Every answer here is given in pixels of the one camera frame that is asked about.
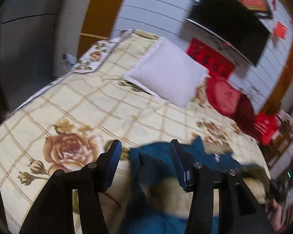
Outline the blue puffer jacket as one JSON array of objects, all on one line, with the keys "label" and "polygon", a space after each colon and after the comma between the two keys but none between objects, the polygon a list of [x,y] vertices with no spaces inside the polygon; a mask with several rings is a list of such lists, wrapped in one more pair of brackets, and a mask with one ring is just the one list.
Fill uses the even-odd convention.
[{"label": "blue puffer jacket", "polygon": [[119,233],[184,233],[192,194],[179,185],[169,142],[133,148],[129,154],[131,199]]}]

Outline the wooden chair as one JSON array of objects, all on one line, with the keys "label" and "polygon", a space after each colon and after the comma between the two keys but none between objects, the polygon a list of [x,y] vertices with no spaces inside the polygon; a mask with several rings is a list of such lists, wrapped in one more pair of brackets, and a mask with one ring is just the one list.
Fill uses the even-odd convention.
[{"label": "wooden chair", "polygon": [[278,117],[278,120],[280,121],[280,130],[276,138],[272,139],[267,146],[261,143],[259,144],[259,148],[269,170],[275,166],[277,161],[293,142],[293,119],[285,118],[282,120]]}]

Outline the red shopping bag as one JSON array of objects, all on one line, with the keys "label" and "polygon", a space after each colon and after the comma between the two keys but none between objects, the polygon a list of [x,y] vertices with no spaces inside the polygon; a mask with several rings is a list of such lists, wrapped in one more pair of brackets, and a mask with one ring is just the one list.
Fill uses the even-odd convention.
[{"label": "red shopping bag", "polygon": [[267,146],[273,135],[279,130],[277,123],[277,115],[267,115],[263,112],[259,112],[254,122],[256,139]]}]

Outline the dark red velvet cushion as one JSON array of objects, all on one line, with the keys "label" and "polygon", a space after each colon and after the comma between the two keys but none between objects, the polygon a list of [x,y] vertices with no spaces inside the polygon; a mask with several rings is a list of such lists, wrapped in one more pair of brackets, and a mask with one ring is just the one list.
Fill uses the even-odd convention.
[{"label": "dark red velvet cushion", "polygon": [[241,94],[236,107],[236,111],[233,115],[233,120],[236,122],[237,126],[243,133],[253,138],[257,138],[255,119],[256,116],[254,108],[249,98],[247,97],[247,95]]}]

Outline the floral checked bedspread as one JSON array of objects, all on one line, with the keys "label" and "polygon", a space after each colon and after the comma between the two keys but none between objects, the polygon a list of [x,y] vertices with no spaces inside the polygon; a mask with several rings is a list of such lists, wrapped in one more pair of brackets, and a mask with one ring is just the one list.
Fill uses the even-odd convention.
[{"label": "floral checked bedspread", "polygon": [[178,139],[189,144],[200,137],[206,150],[226,146],[242,165],[254,164],[245,182],[264,203],[269,171],[254,138],[218,113],[201,83],[185,108],[147,94],[123,80],[160,39],[134,31],[119,40],[100,41],[91,52],[106,57],[95,72],[83,62],[0,126],[0,191],[7,226],[19,233],[38,194],[57,169],[77,171],[119,139],[121,160],[112,186],[100,202],[110,233],[117,233],[131,195],[130,150]]}]

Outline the red heart-shaped cushion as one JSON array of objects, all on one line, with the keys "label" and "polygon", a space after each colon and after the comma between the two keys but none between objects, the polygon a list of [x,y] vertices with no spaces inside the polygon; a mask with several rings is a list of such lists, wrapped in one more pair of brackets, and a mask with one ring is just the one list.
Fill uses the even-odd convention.
[{"label": "red heart-shaped cushion", "polygon": [[236,112],[241,91],[236,90],[223,77],[210,77],[206,84],[210,105],[221,115],[232,118]]}]

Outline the red banner with characters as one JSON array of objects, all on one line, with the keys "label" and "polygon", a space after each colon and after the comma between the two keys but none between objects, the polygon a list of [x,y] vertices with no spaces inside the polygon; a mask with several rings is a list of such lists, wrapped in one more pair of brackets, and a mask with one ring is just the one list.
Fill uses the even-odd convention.
[{"label": "red banner with characters", "polygon": [[211,77],[228,79],[235,69],[235,64],[196,38],[192,38],[186,52],[192,59],[209,70]]}]

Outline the white square pillow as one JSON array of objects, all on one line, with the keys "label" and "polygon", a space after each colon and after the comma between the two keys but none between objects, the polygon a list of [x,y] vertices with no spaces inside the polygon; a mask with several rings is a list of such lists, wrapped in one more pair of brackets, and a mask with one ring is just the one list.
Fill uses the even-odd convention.
[{"label": "white square pillow", "polygon": [[208,73],[206,67],[162,37],[123,78],[148,94],[184,108]]}]

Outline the grey wardrobe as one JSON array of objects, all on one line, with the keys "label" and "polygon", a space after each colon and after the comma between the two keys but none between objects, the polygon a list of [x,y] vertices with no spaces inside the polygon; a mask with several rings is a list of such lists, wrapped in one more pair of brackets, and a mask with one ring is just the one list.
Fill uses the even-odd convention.
[{"label": "grey wardrobe", "polygon": [[9,112],[53,78],[62,0],[5,0],[0,8],[0,85]]}]

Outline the black wall television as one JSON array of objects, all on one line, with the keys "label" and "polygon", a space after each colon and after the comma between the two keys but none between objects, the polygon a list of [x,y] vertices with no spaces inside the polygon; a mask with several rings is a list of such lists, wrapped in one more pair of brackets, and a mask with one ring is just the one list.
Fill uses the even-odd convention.
[{"label": "black wall television", "polygon": [[194,0],[187,21],[213,34],[252,66],[260,60],[270,35],[238,0]]}]

